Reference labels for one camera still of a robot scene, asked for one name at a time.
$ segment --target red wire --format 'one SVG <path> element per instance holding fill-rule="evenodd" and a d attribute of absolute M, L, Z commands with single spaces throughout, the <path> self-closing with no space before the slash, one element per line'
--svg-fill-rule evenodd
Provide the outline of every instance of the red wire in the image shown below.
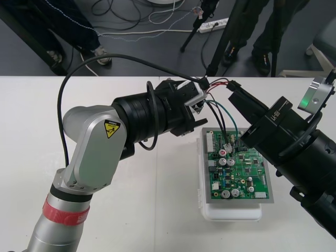
<path fill-rule="evenodd" d="M 227 84 L 228 84 L 227 81 L 213 83 L 213 84 L 211 84 L 210 88 L 207 90 L 207 93 L 209 93 L 211 90 L 213 90 L 214 88 L 216 88 L 218 86 L 226 86 Z"/>

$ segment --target yellow warning sticker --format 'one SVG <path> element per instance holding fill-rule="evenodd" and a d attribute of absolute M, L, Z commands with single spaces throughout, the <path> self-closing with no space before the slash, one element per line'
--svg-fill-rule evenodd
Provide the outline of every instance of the yellow warning sticker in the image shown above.
<path fill-rule="evenodd" d="M 113 136 L 113 134 L 116 133 L 116 131 L 120 128 L 120 125 L 121 124 L 118 122 L 112 122 L 109 120 L 105 120 L 104 126 L 105 126 L 107 138 L 110 138 L 111 136 Z"/>

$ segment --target leg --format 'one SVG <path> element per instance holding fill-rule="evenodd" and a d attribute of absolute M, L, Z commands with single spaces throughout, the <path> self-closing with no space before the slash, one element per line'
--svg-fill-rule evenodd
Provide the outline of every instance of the leg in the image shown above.
<path fill-rule="evenodd" d="M 251 37 L 254 28 L 259 20 L 259 15 L 269 0 L 250 0 L 242 18 L 237 24 L 236 32 L 233 34 L 230 44 L 238 49 L 246 46 L 247 40 Z"/>
<path fill-rule="evenodd" d="M 269 0 L 250 0 L 237 22 L 235 31 L 230 40 L 230 46 L 224 53 L 222 64 L 229 67 L 237 60 L 239 49 L 246 46 L 247 40 L 251 37 L 256 24 L 258 23 L 259 15 L 262 9 L 268 4 Z"/>
<path fill-rule="evenodd" d="M 294 15 L 302 10 L 309 0 L 286 0 L 285 9 L 283 10 L 281 33 L 284 34 Z M 267 55 L 271 52 L 271 43 L 273 38 L 273 14 L 268 19 L 263 33 L 254 43 L 252 54 L 256 56 Z"/>
<path fill-rule="evenodd" d="M 29 10 L 18 8 L 24 1 L 5 1 L 4 7 L 15 19 L 45 48 L 46 51 L 62 51 L 61 45 L 53 35 Z"/>
<path fill-rule="evenodd" d="M 83 16 L 74 0 L 33 0 L 33 3 L 50 19 L 56 32 L 59 32 L 66 40 L 89 51 L 93 51 L 100 46 L 98 35 L 93 30 L 90 22 Z M 92 29 L 81 27 L 72 22 L 48 3 L 60 9 L 74 21 Z"/>

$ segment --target power strip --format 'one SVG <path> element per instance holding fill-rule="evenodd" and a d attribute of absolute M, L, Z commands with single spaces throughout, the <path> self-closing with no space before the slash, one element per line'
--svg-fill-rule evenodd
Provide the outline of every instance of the power strip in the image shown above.
<path fill-rule="evenodd" d="M 220 20 L 215 20 L 207 23 L 203 23 L 201 27 L 198 29 L 200 33 L 208 33 L 211 31 L 212 27 L 215 25 L 215 23 L 218 23 L 217 26 L 213 30 L 219 30 L 219 29 L 224 29 L 229 18 L 224 18 Z"/>

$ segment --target shoe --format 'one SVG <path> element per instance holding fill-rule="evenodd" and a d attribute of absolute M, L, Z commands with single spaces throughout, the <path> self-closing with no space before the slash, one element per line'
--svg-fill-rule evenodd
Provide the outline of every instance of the shoe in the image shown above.
<path fill-rule="evenodd" d="M 231 66 L 237 60 L 237 54 L 239 49 L 230 46 L 224 53 L 224 58 L 222 60 L 222 65 L 224 67 Z"/>
<path fill-rule="evenodd" d="M 93 50 L 92 52 L 96 56 L 107 54 L 107 51 L 105 50 L 103 46 L 99 46 L 96 50 Z M 105 66 L 111 62 L 111 58 L 98 59 L 97 62 L 101 64 L 102 66 Z"/>
<path fill-rule="evenodd" d="M 62 54 L 58 51 L 47 51 L 47 53 L 53 58 L 53 60 L 57 63 L 61 63 L 63 60 Z"/>
<path fill-rule="evenodd" d="M 268 76 L 271 72 L 271 63 L 269 62 L 268 54 L 252 55 L 253 63 L 258 72 L 263 76 Z"/>

